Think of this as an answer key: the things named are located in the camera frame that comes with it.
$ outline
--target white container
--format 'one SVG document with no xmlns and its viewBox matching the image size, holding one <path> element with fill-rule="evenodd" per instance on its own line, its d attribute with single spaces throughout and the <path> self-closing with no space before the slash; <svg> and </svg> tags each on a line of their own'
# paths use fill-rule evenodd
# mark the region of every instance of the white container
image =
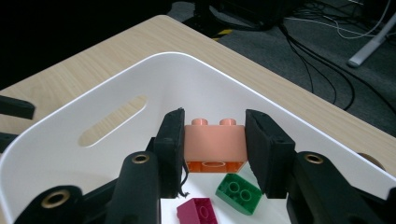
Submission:
<svg viewBox="0 0 396 224">
<path fill-rule="evenodd" d="M 136 96 L 145 95 L 138 113 L 95 144 L 83 147 L 81 135 Z M 189 55 L 153 55 L 78 97 L 22 133 L 7 149 L 0 164 L 0 196 L 8 223 L 40 192 L 59 185 L 75 185 L 87 193 L 119 174 L 123 159 L 145 150 L 163 116 L 183 107 L 186 123 L 224 118 L 245 124 L 245 110 L 270 115 L 296 142 L 297 151 L 328 157 L 353 186 L 386 198 L 396 179 L 304 120 L 219 70 Z M 239 173 L 257 186 L 247 165 Z M 163 223 L 178 223 L 177 206 L 190 198 L 209 197 L 219 223 L 290 223 L 285 200 L 262 197 L 253 216 L 235 211 L 215 196 L 224 174 L 191 174 L 187 199 L 162 200 Z"/>
</svg>

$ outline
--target green lego block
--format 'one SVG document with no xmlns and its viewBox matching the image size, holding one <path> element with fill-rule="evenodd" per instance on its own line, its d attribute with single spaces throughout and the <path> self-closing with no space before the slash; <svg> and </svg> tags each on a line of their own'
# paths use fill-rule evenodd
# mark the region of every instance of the green lego block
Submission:
<svg viewBox="0 0 396 224">
<path fill-rule="evenodd" d="M 251 216 L 262 192 L 239 175 L 227 174 L 219 184 L 216 195 L 242 214 Z"/>
</svg>

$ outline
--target magenta lego block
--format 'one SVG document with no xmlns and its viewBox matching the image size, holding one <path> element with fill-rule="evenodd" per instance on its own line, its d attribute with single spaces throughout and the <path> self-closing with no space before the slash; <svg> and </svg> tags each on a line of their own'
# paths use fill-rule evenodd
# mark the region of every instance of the magenta lego block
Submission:
<svg viewBox="0 0 396 224">
<path fill-rule="evenodd" d="M 180 224 L 218 224 L 209 198 L 193 198 L 177 208 Z"/>
</svg>

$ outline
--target wooden table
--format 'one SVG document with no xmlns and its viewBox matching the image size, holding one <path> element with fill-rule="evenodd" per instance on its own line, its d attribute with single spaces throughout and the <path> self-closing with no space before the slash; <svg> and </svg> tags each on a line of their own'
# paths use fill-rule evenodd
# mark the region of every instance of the wooden table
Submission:
<svg viewBox="0 0 396 224">
<path fill-rule="evenodd" d="M 341 144 L 373 156 L 396 176 L 396 138 L 167 16 L 144 21 L 0 91 L 0 95 L 29 101 L 36 106 L 33 120 L 0 115 L 1 132 L 22 133 L 125 68 L 166 51 L 184 52 L 210 64 Z"/>
</svg>

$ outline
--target orange lego block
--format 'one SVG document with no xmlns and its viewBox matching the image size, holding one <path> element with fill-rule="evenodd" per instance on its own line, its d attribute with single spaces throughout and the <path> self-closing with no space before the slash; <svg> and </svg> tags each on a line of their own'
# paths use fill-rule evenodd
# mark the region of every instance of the orange lego block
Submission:
<svg viewBox="0 0 396 224">
<path fill-rule="evenodd" d="M 238 173 L 248 160 L 245 126 L 234 119 L 219 125 L 194 119 L 184 131 L 184 159 L 192 173 Z"/>
</svg>

